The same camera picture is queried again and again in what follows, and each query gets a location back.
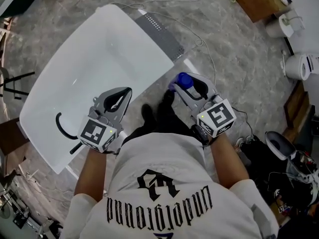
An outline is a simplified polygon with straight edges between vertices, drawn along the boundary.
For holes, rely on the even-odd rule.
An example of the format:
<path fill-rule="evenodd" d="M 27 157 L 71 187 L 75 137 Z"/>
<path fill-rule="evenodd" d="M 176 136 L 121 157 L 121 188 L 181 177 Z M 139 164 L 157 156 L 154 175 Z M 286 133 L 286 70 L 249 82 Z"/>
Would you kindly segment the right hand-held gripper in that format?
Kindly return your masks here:
<path fill-rule="evenodd" d="M 212 138 L 217 138 L 230 129 L 236 115 L 227 99 L 217 94 L 213 82 L 202 75 L 190 73 L 194 92 L 184 90 L 178 84 L 174 89 L 182 101 L 192 110 L 196 124 Z"/>

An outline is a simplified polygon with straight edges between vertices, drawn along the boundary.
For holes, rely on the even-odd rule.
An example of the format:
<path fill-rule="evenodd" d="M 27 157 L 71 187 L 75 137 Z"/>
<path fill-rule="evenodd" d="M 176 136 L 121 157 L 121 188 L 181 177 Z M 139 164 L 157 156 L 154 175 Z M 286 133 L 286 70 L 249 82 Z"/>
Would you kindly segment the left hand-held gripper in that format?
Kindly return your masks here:
<path fill-rule="evenodd" d="M 89 114 L 83 118 L 77 137 L 80 143 L 100 153 L 109 153 L 109 146 L 123 130 L 121 120 L 132 98 L 130 87 L 117 87 L 96 98 Z"/>

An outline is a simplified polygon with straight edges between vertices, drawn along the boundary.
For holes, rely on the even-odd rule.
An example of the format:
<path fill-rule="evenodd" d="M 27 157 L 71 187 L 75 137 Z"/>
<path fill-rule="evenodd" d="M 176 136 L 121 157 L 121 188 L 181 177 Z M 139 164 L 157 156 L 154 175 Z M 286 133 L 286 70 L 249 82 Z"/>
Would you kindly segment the blue bottle cap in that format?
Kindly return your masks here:
<path fill-rule="evenodd" d="M 176 86 L 182 89 L 184 92 L 189 92 L 194 85 L 193 79 L 186 72 L 181 72 L 177 74 L 169 83 L 168 89 L 172 92 L 176 92 Z"/>

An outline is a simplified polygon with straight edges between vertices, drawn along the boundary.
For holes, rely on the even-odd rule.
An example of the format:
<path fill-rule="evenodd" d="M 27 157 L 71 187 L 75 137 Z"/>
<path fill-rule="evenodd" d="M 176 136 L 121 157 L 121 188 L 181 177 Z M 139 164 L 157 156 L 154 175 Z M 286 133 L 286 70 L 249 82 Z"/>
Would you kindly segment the person's left forearm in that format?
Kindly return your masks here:
<path fill-rule="evenodd" d="M 74 195 L 86 194 L 99 202 L 104 194 L 104 182 L 106 175 L 107 156 L 90 149 L 79 179 Z"/>

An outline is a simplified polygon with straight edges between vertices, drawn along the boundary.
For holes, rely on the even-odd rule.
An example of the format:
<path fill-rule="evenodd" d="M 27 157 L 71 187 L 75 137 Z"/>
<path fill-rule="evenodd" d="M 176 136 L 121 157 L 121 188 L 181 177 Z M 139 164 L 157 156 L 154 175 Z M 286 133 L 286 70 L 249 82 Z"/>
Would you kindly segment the person's right forearm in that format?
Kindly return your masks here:
<path fill-rule="evenodd" d="M 249 179 L 248 172 L 227 135 L 222 133 L 210 145 L 219 183 L 230 189 L 237 182 Z"/>

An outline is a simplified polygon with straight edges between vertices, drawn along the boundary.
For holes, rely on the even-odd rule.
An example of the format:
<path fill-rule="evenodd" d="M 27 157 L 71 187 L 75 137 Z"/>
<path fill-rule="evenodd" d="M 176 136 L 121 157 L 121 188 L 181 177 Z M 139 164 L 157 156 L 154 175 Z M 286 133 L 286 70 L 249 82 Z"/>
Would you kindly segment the person's right black shoe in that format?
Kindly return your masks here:
<path fill-rule="evenodd" d="M 171 107 L 175 99 L 175 93 L 174 91 L 171 91 L 170 89 L 166 90 L 164 93 L 164 96 L 162 98 L 162 101 L 160 105 L 165 107 Z"/>

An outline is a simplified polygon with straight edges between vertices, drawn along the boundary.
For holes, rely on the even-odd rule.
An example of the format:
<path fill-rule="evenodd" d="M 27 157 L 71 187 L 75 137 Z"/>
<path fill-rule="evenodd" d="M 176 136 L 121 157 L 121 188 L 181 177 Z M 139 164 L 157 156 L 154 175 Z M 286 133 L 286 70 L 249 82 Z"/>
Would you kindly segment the person's black shoe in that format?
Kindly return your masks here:
<path fill-rule="evenodd" d="M 170 89 L 166 90 L 164 93 L 164 96 L 162 98 L 162 101 L 160 105 L 165 107 L 171 107 L 175 99 L 175 93 L 174 91 L 171 91 Z"/>
<path fill-rule="evenodd" d="M 141 108 L 142 118 L 144 120 L 144 125 L 149 127 L 155 127 L 157 122 L 153 114 L 153 109 L 149 104 L 143 104 Z"/>

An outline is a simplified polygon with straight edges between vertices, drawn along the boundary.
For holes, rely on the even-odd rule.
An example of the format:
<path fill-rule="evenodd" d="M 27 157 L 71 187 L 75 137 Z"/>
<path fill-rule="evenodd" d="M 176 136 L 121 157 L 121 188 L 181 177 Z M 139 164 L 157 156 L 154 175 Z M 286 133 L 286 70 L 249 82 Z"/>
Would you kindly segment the person's left black shoe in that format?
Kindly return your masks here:
<path fill-rule="evenodd" d="M 157 122 L 153 114 L 153 109 L 149 104 L 143 104 L 141 108 L 142 118 L 144 120 L 144 125 L 149 127 L 155 127 Z"/>

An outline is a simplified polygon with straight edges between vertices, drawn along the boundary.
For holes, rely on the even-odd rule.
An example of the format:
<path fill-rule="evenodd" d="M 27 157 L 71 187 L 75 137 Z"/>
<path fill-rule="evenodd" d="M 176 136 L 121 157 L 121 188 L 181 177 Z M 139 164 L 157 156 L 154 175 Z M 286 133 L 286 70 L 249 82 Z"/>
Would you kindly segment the person's black trousers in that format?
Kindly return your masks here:
<path fill-rule="evenodd" d="M 200 153 L 204 147 L 191 129 L 176 115 L 172 107 L 158 105 L 156 126 L 135 129 L 122 143 L 121 152 Z"/>

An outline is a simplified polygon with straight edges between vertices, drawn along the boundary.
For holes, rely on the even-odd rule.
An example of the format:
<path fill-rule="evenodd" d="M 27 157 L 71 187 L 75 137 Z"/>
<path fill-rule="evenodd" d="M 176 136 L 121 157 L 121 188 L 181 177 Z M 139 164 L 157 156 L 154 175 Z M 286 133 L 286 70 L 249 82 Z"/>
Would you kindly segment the grey perforated panel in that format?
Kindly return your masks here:
<path fill-rule="evenodd" d="M 153 13 L 138 9 L 141 14 L 135 22 L 172 61 L 183 56 L 185 49 Z"/>

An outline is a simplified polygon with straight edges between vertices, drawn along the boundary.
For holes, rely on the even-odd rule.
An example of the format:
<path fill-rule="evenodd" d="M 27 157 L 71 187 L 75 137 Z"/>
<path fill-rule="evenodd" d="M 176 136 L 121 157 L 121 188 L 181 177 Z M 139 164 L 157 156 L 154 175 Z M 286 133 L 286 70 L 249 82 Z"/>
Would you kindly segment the white printed t-shirt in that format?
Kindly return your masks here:
<path fill-rule="evenodd" d="M 125 143 L 108 195 L 74 196 L 61 239 L 277 239 L 279 225 L 254 181 L 229 188 L 205 168 L 201 143 L 150 133 Z"/>

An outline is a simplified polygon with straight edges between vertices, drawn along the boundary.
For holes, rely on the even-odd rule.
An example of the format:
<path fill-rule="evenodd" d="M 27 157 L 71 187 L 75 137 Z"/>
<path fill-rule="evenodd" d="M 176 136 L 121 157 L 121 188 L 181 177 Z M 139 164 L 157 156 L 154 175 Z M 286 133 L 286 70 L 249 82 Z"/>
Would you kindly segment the white toilet brush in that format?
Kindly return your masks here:
<path fill-rule="evenodd" d="M 286 63 L 285 63 L 285 56 L 286 56 L 286 51 L 285 50 L 281 50 L 281 54 L 282 54 L 282 60 L 280 62 L 280 66 L 282 68 L 283 74 L 286 77 Z"/>

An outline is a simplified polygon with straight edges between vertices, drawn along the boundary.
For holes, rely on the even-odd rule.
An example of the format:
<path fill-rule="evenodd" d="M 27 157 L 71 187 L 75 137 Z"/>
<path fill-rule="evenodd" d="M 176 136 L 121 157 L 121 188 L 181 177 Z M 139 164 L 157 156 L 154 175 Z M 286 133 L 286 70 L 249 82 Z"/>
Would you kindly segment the white toilet with raised lid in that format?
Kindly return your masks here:
<path fill-rule="evenodd" d="M 306 81 L 311 74 L 319 75 L 319 53 L 296 53 L 285 62 L 288 78 Z"/>

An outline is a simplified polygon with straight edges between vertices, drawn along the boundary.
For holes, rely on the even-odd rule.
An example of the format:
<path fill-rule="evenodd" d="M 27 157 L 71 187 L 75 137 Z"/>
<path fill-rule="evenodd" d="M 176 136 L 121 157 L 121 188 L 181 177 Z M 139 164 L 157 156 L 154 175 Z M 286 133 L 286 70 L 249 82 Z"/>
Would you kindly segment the closed cardboard box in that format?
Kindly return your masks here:
<path fill-rule="evenodd" d="M 283 12 L 289 6 L 289 0 L 236 0 L 253 23 Z"/>

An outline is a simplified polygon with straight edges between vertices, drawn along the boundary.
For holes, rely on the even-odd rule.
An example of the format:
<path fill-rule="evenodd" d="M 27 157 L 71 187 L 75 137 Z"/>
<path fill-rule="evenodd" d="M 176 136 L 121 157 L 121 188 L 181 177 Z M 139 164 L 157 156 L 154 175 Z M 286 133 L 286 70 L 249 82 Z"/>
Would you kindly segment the black-legged chair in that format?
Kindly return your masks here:
<path fill-rule="evenodd" d="M 3 82 L 0 84 L 0 88 L 2 88 L 2 93 L 0 94 L 0 97 L 4 99 L 5 97 L 8 96 L 8 94 L 13 94 L 13 98 L 15 100 L 21 100 L 20 96 L 28 96 L 29 95 L 28 92 L 15 89 L 15 82 L 20 81 L 23 78 L 32 76 L 34 74 L 35 72 L 32 71 L 19 76 L 10 77 L 8 70 L 0 66 L 0 75 L 3 77 Z"/>

